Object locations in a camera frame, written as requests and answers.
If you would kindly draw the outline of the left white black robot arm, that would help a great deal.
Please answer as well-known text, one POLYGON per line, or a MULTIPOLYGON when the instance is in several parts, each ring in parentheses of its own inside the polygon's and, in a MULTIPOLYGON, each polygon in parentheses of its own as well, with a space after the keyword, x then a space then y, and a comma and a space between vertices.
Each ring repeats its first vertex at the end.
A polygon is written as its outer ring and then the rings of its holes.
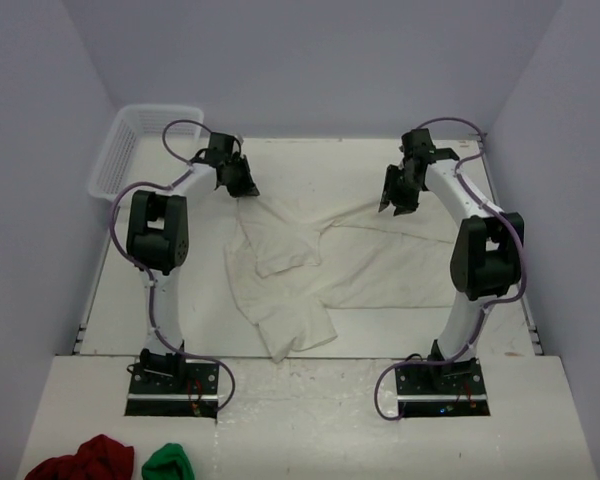
POLYGON ((185 163, 186 170, 170 184, 138 181, 118 194, 117 201, 130 197, 125 244, 111 236, 119 253, 144 275, 148 327, 133 375, 136 383, 149 386, 153 393, 175 393, 194 386, 192 360, 222 365, 185 349, 178 318, 178 280, 189 252, 188 200, 176 189, 200 167, 204 174, 214 175, 212 191, 223 187, 233 198, 259 195, 242 153, 242 140, 235 135, 210 132, 206 147, 189 158, 176 158, 185 163))

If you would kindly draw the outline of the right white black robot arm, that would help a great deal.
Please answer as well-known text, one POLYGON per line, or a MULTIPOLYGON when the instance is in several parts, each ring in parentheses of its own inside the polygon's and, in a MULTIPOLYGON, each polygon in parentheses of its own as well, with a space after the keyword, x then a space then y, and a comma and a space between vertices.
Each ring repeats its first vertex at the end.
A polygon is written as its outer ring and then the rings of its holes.
POLYGON ((428 129, 413 129, 401 142, 403 158, 387 168, 379 208, 411 214, 421 193, 432 193, 458 233, 450 260, 456 290, 450 316, 428 357, 409 358, 397 367, 397 386, 404 396, 455 396, 469 390, 476 374, 476 345, 489 311, 522 279, 524 221, 517 213, 503 212, 464 179, 459 156, 436 147, 428 129))

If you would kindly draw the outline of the white t shirt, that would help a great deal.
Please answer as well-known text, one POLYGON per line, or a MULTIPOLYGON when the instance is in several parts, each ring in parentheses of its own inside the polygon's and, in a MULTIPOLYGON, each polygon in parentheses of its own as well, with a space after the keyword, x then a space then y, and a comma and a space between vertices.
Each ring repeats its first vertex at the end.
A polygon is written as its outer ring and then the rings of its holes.
POLYGON ((262 196, 238 201, 224 255, 236 307, 279 362, 335 340, 334 309, 451 307, 456 235, 433 195, 398 217, 370 199, 322 208, 262 196))

